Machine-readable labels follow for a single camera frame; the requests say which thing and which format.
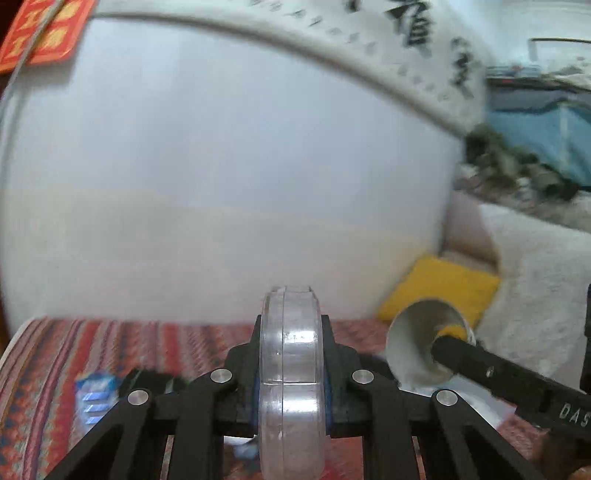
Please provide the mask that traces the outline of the white paper cup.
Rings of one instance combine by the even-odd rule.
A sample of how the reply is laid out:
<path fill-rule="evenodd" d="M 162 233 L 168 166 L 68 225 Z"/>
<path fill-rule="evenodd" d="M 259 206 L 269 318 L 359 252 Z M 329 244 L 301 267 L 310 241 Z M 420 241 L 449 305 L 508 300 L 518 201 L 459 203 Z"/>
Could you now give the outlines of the white paper cup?
<path fill-rule="evenodd" d="M 435 341 L 443 336 L 477 344 L 469 322 L 453 305 L 438 298 L 418 300 L 394 318 L 384 356 L 401 389 L 428 395 L 454 377 L 431 353 Z"/>

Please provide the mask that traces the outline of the clear round plastic case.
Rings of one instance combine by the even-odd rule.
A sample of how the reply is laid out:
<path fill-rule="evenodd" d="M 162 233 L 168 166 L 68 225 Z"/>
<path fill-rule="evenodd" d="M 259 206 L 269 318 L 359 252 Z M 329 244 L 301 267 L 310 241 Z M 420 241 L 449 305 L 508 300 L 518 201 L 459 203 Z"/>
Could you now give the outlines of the clear round plastic case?
<path fill-rule="evenodd" d="M 266 294 L 259 327 L 259 458 L 266 479 L 318 479 L 325 468 L 322 315 L 310 287 Z"/>

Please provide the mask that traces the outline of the blue white small packet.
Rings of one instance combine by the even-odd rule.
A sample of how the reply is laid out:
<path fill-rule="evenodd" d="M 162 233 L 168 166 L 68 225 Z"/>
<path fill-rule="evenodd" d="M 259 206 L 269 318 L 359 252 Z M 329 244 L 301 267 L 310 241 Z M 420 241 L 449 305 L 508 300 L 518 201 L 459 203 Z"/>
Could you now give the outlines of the blue white small packet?
<path fill-rule="evenodd" d="M 93 372 L 75 380 L 75 411 L 81 429 L 88 432 L 118 402 L 119 379 Z"/>

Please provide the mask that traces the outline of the black Nike sock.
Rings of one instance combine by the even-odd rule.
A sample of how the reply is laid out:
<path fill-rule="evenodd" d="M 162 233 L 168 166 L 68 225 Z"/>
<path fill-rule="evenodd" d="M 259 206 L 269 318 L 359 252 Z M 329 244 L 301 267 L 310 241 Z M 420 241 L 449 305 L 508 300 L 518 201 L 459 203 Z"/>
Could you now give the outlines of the black Nike sock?
<path fill-rule="evenodd" d="M 187 386 L 182 377 L 161 373 L 152 369 L 133 368 L 120 382 L 118 397 L 127 397 L 132 391 L 142 389 L 154 396 L 179 392 Z"/>

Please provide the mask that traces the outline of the white fluffy blanket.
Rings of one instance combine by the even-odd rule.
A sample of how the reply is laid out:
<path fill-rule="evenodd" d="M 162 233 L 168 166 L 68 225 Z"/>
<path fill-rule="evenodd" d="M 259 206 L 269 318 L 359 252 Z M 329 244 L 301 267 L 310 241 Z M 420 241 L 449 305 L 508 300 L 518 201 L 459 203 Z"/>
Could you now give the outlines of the white fluffy blanket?
<path fill-rule="evenodd" d="M 455 192 L 445 244 L 495 266 L 501 278 L 477 329 L 486 348 L 578 387 L 586 349 L 589 233 Z"/>

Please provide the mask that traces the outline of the colourful patterned tablecloth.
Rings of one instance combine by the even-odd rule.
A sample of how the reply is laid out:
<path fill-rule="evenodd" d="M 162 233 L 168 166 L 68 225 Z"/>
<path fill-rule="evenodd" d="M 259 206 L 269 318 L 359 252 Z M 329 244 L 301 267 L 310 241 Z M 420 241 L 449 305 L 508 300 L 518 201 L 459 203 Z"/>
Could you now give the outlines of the colourful patterned tablecloth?
<path fill-rule="evenodd" d="M 249 341 L 252 326 L 40 318 L 1 359 L 1 476 L 42 479 L 79 440 L 75 383 L 153 369 L 191 381 Z"/>

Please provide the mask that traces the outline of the yellow cushion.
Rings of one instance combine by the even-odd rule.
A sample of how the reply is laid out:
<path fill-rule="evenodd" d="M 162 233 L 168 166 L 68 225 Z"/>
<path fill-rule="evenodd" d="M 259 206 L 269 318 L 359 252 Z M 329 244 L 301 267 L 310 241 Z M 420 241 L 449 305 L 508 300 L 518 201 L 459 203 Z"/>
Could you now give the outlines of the yellow cushion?
<path fill-rule="evenodd" d="M 443 300 L 455 307 L 475 328 L 491 305 L 501 278 L 435 256 L 424 256 L 379 307 L 377 318 L 391 323 L 411 304 L 425 299 Z"/>

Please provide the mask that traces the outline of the blue fabric bedding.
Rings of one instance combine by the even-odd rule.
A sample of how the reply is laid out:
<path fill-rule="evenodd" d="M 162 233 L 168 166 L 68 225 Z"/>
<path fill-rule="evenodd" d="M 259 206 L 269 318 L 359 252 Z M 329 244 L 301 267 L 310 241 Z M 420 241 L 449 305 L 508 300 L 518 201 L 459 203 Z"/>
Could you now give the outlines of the blue fabric bedding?
<path fill-rule="evenodd" d="M 542 110 L 490 110 L 487 122 L 508 145 L 534 153 L 541 163 L 590 188 L 589 108 L 560 102 Z"/>

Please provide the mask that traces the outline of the white calligraphy scroll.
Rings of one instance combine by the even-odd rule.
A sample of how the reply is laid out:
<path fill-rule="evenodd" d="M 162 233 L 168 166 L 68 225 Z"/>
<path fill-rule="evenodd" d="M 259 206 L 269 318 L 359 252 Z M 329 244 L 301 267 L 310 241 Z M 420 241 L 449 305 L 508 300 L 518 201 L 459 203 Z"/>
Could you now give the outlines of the white calligraphy scroll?
<path fill-rule="evenodd" d="M 99 1 L 93 14 L 277 41 L 377 84 L 460 135 L 485 117 L 491 55 L 447 1 Z"/>

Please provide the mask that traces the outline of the red gold paper decoration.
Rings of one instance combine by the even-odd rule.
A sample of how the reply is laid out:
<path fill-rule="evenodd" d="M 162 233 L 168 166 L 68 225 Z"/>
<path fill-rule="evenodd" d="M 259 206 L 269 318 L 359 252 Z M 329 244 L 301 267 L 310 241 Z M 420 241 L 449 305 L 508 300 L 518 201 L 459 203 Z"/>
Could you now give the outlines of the red gold paper decoration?
<path fill-rule="evenodd" d="M 54 1 L 24 1 L 1 42 L 1 73 L 12 72 Z M 62 1 L 59 11 L 41 30 L 27 63 L 39 65 L 60 62 L 74 52 L 95 8 L 94 0 Z"/>

